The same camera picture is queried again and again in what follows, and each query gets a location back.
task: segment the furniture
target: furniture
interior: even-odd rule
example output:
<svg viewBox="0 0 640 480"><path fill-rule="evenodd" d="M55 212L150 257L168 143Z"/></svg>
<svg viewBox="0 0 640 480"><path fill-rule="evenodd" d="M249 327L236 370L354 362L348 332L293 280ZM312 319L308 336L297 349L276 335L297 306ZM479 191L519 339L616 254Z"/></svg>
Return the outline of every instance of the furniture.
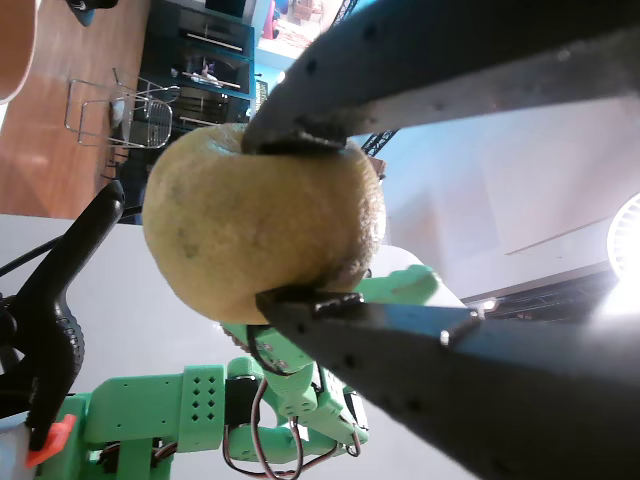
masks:
<svg viewBox="0 0 640 480"><path fill-rule="evenodd" d="M116 69L113 69L113 73L113 86L80 79L72 79L69 82L65 127L78 134L78 144L83 146L124 148L164 146L171 136L173 113L169 103L177 98L175 94L178 87L162 87L138 77L138 85L142 84L145 87L143 90L136 90L123 83ZM159 97L163 94L168 94L171 98L161 100ZM110 133L105 133L102 122L88 120L93 113L90 110L96 105L110 107L111 121L108 127ZM99 109L97 114L104 111L105 109Z"/></svg>
<svg viewBox="0 0 640 480"><path fill-rule="evenodd" d="M179 86L172 104L173 137L202 126L249 121L255 98L253 35L239 18L201 3L152 1L140 74Z"/></svg>

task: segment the green 3d-printed part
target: green 3d-printed part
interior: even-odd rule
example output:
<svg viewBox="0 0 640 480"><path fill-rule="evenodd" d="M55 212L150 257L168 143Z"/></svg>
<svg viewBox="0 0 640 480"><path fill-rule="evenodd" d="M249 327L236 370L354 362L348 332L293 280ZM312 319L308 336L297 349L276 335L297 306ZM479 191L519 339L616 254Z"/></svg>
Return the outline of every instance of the green 3d-printed part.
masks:
<svg viewBox="0 0 640 480"><path fill-rule="evenodd" d="M222 326L244 345L247 345L247 326L223 323ZM297 372L313 363L313 359L280 335L273 328L259 332L256 344L262 358L285 372Z"/></svg>
<svg viewBox="0 0 640 480"><path fill-rule="evenodd" d="M220 447L224 432L225 380L222 365L185 368L182 374L179 452Z"/></svg>
<svg viewBox="0 0 640 480"><path fill-rule="evenodd" d="M366 302L424 305L438 289L438 277L431 267L411 265L388 277L365 278L356 287Z"/></svg>
<svg viewBox="0 0 640 480"><path fill-rule="evenodd" d="M429 267L414 265L386 278L363 280L356 291L368 302L424 305L438 289ZM224 325L246 345L245 325ZM275 428L260 427L269 461L281 464L296 458L288 419L297 416L303 430L305 455L321 455L338 442L336 455L353 445L353 434L365 443L369 434L358 426L345 394L353 389L318 367L304 352L274 329L258 333L263 358L288 377L263 373L254 359L241 357L222 365L187 367L180 375L113 378L92 394L68 397L59 413L75 415L76 425L65 449L41 467L38 480L168 480L173 457L151 465L154 439L177 442L180 452L220 447L225 425L225 382L248 376L267 378L264 400L276 413ZM98 463L100 451L119 441L117 473ZM235 460L257 461L248 425L233 429L229 451Z"/></svg>

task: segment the orange clip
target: orange clip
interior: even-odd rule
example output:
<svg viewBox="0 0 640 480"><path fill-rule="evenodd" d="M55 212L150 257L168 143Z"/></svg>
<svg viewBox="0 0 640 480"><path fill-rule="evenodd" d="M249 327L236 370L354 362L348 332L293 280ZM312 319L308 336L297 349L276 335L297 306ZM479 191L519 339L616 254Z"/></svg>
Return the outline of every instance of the orange clip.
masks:
<svg viewBox="0 0 640 480"><path fill-rule="evenodd" d="M64 446L67 444L67 440L69 439L69 435L71 435L71 430L73 430L75 423L75 415L65 415L62 422L51 425L47 435L47 441L44 447L42 447L42 450L38 450L37 452L29 451L27 455L27 468L40 465L56 453L64 450Z"/></svg>

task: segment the black handle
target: black handle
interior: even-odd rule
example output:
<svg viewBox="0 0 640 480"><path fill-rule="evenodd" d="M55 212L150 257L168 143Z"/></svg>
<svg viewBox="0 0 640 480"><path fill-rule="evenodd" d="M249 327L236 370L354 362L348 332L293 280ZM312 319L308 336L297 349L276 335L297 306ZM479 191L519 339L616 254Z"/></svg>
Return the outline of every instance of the black handle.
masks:
<svg viewBox="0 0 640 480"><path fill-rule="evenodd" d="M84 358L84 339L67 306L67 288L123 211L122 186L112 182L71 225L7 307L17 323L11 345L24 358L2 376L0 390L12 391L14 396L20 391L33 394L27 419L33 428L32 450L43 447Z"/></svg>

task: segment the black cabinet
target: black cabinet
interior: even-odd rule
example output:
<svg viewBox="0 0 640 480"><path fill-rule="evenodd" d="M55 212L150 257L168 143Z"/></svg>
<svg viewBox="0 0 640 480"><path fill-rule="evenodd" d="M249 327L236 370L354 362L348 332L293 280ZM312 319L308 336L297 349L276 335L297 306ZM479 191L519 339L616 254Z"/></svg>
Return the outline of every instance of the black cabinet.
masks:
<svg viewBox="0 0 640 480"><path fill-rule="evenodd" d="M253 56L253 28L240 19L191 0L152 1L140 76L180 87L170 103L176 134L249 121Z"/></svg>

